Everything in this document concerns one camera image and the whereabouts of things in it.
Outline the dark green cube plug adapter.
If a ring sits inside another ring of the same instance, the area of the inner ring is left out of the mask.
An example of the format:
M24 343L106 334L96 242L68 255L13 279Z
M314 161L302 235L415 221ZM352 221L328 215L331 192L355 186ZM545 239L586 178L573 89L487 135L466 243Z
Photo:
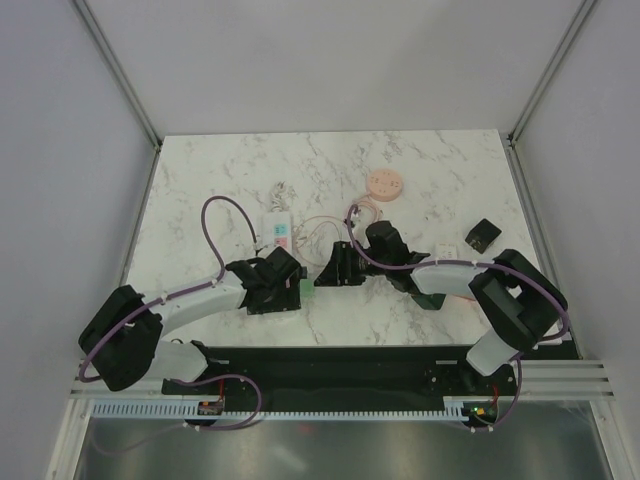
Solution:
M423 310L438 311L442 308L446 299L445 294L419 294L413 295L412 300Z

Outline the white power strip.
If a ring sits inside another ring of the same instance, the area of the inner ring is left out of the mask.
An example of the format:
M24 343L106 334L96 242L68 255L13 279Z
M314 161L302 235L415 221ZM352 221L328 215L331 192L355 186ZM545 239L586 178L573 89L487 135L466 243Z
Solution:
M288 211L270 211L262 216L262 245L293 251L292 216Z

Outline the black cube adapter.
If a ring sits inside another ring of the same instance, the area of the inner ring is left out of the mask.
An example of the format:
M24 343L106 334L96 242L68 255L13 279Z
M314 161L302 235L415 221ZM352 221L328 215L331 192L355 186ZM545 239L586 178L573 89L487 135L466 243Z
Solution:
M485 253L502 230L490 220L483 218L466 235L465 243L478 253Z

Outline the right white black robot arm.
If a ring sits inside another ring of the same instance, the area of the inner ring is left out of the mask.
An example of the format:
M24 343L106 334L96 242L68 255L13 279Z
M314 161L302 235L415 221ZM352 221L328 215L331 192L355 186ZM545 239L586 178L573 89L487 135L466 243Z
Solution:
M467 392L483 392L504 364L558 339L568 327L563 294L529 260L505 249L491 261L440 259L411 251L388 221L365 230L369 246L354 237L333 245L317 287L359 286L383 276L424 310L438 310L447 296L477 302L490 329L467 352L458 381Z

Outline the red cube adapter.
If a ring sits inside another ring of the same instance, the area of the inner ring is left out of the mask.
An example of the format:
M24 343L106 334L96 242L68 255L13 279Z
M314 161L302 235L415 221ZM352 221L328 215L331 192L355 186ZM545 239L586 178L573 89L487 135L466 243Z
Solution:
M461 296L461 295L454 295L454 297L465 300L465 301L469 301L469 302L476 302L476 300L474 298L470 298L470 297L466 297L466 296Z

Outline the white cube adapter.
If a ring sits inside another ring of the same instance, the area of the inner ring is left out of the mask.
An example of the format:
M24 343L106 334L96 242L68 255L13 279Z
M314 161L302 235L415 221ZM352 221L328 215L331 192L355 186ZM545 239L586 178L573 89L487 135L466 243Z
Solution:
M434 255L439 260L457 260L459 258L458 246L456 243L439 242L435 245Z

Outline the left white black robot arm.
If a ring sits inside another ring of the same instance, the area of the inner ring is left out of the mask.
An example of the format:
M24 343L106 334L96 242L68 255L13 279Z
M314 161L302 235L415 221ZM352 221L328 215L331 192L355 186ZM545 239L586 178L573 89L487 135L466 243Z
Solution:
M198 393L211 392L219 382L218 367L206 360L200 347L163 338L218 313L299 310L303 290L310 284L307 268L276 247L265 257L230 262L211 278L171 291L147 295L129 284L120 286L79 336L85 359L78 380L102 381L118 392L146 377L176 378Z

